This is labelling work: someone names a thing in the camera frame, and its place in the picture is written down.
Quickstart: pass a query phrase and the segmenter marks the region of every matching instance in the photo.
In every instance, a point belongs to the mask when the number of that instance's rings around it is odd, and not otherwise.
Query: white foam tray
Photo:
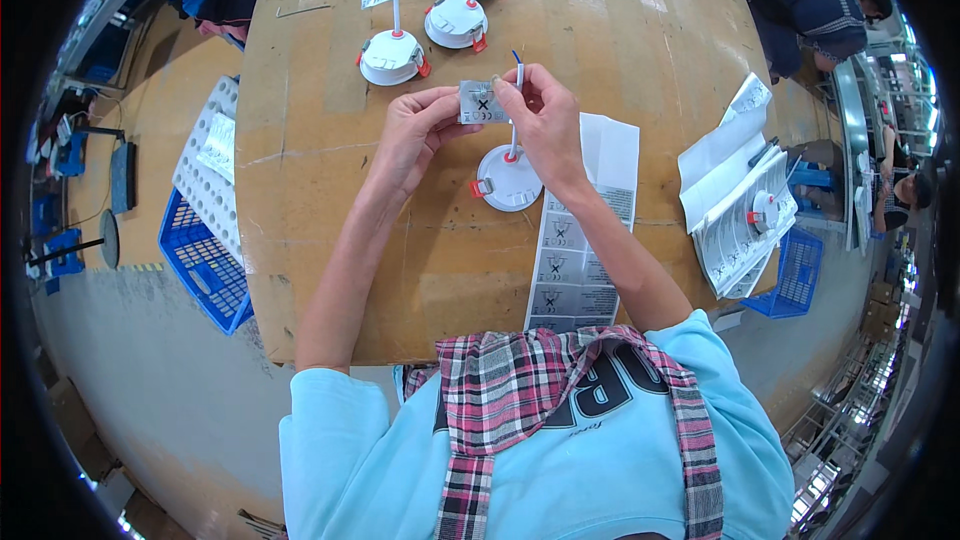
[[[236,120],[238,91],[239,85],[234,78],[226,75],[213,87],[210,97],[203,103],[193,131],[186,138],[171,180],[220,244],[238,264],[243,265],[234,185],[196,159],[210,135],[210,121],[214,114],[219,112]]]

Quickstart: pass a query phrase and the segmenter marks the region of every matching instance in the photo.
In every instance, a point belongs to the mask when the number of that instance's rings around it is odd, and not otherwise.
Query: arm
[[[813,64],[817,66],[817,69],[821,72],[832,72],[836,69],[837,64],[824,56],[822,52],[814,51],[813,52]]]
[[[525,66],[524,72],[523,93],[513,85],[515,69],[495,78],[493,89],[540,181],[580,222],[638,330],[684,321],[692,312],[690,301],[587,179],[576,96],[542,65]]]
[[[404,94],[390,103],[366,182],[297,328],[297,371],[323,367],[350,373],[367,295],[403,204],[443,144],[482,129],[458,124],[459,110],[454,87]]]
[[[630,233],[593,186],[587,184],[554,194],[580,222],[590,248],[604,264],[636,329],[663,330],[690,316],[693,307],[677,282]]]
[[[890,185],[883,182],[883,187],[876,195],[876,204],[873,205],[873,229],[881,234],[887,231],[887,219],[883,212],[883,204],[890,194]]]
[[[879,163],[880,172],[883,177],[889,177],[894,171],[894,141],[897,139],[897,132],[889,125],[883,126],[883,161]]]

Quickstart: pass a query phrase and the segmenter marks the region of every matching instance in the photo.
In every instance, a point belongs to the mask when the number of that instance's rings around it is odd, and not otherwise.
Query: label sheet
[[[580,146],[590,184],[633,232],[641,129],[602,114],[581,113]],[[619,304],[617,289],[580,223],[546,189],[524,329],[562,334],[609,326]]]

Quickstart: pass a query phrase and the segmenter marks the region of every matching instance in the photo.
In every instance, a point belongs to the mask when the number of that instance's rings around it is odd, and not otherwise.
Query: blue plastic crate
[[[174,188],[157,238],[176,277],[224,334],[254,314],[247,275],[207,224]]]
[[[817,288],[823,256],[824,243],[819,237],[798,226],[790,228],[780,239],[776,287],[740,303],[771,319],[806,315]]]

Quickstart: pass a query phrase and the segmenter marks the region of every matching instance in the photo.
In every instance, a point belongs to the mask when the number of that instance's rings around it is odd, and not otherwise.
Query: black cable
[[[116,148],[117,148],[117,140],[118,140],[118,138],[114,138],[114,139],[113,139],[113,146],[110,147],[110,155],[113,155],[113,154],[114,154],[114,150],[116,150]],[[102,212],[104,211],[104,208],[107,206],[107,199],[111,197],[111,187],[112,187],[112,186],[114,186],[114,168],[113,168],[113,167],[111,167],[110,169],[108,169],[107,172],[106,172],[106,194],[103,195],[103,199],[102,199],[102,201],[100,202],[100,210],[97,210],[96,213],[90,215],[90,216],[87,217],[86,219],[81,219],[80,221],[76,221],[76,222],[74,222],[74,223],[70,223],[70,224],[64,225],[62,228],[60,228],[60,231],[68,230],[68,229],[70,229],[70,228],[72,228],[72,227],[76,227],[76,226],[80,225],[81,223],[87,223],[87,222],[89,222],[90,220],[93,220],[93,219],[95,219],[95,218],[99,218],[99,217],[100,217],[100,214],[102,214]]]

